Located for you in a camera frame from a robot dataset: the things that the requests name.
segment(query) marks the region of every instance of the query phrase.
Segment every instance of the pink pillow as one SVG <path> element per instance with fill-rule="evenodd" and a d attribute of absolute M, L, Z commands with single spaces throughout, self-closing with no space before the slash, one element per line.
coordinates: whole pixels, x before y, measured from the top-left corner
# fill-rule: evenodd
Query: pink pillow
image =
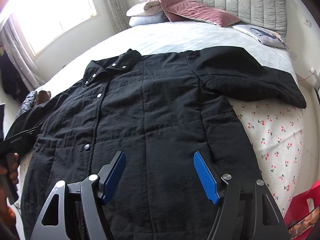
<path fill-rule="evenodd" d="M 191 20 L 216 24 L 220 27 L 226 27 L 240 21 L 232 13 L 193 0 L 176 3 L 166 10 Z"/>
<path fill-rule="evenodd" d="M 185 1 L 185 0 L 158 0 L 160 2 L 160 6 L 162 8 L 162 10 L 164 11 L 164 14 L 167 16 L 167 18 L 169 19 L 169 21 L 171 22 L 177 22 L 177 21 L 183 21 L 184 18 L 177 15 L 177 14 L 174 14 L 174 13 L 171 13 L 171 12 L 168 12 L 166 10 L 166 8 L 168 8 L 169 6 L 175 4 L 175 3 L 179 3 L 179 2 L 182 2 L 182 1 Z"/>

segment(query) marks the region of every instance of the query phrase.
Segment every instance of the jacket collar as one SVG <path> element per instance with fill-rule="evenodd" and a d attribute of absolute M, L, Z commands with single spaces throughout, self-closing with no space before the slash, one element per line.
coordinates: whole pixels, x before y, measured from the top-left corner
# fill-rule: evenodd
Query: jacket collar
<path fill-rule="evenodd" d="M 126 53 L 116 57 L 91 61 L 87 66 L 82 79 L 82 85 L 90 84 L 100 73 L 122 74 L 129 72 L 141 59 L 141 54 L 129 49 Z"/>

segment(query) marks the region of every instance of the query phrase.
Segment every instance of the black jacket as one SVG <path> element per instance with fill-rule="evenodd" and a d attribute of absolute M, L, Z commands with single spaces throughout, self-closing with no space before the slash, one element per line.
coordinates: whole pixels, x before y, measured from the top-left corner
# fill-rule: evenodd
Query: black jacket
<path fill-rule="evenodd" d="M 226 96 L 306 107 L 289 73 L 261 66 L 239 47 L 147 56 L 129 50 L 90 62 L 82 80 L 22 114 L 9 132 L 42 125 L 22 194 L 27 239 L 58 180 L 82 181 L 118 150 L 127 166 L 104 208 L 115 239 L 206 239 L 217 207 L 193 154 L 208 149 L 223 173 L 262 179 Z"/>

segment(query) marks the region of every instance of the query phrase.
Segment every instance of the curtain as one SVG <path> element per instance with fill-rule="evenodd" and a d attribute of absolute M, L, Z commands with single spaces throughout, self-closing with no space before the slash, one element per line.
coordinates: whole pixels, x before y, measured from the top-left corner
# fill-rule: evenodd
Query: curtain
<path fill-rule="evenodd" d="M 41 85 L 44 85 L 45 81 L 37 66 L 23 47 L 12 21 L 12 17 L 10 17 L 5 23 L 0 32 L 1 39 L 9 59 L 20 73 L 26 87 L 29 91 L 33 91 Z"/>
<path fill-rule="evenodd" d="M 114 28 L 117 33 L 129 28 L 127 6 L 124 0 L 107 0 L 113 18 Z"/>

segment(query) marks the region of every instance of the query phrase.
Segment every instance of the folded blanket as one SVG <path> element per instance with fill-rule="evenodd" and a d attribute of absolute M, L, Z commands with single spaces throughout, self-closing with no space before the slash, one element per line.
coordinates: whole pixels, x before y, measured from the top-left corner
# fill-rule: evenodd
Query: folded blanket
<path fill-rule="evenodd" d="M 150 16 L 155 15 L 159 12 L 163 11 L 160 2 L 157 1 L 149 1 L 144 3 L 139 3 L 131 7 L 127 11 L 127 16 Z"/>
<path fill-rule="evenodd" d="M 133 16 L 130 18 L 129 25 L 131 27 L 135 27 L 137 25 L 163 23 L 168 21 L 169 20 L 165 16 L 164 12 L 159 12 L 155 15 L 150 15 L 150 16 Z"/>

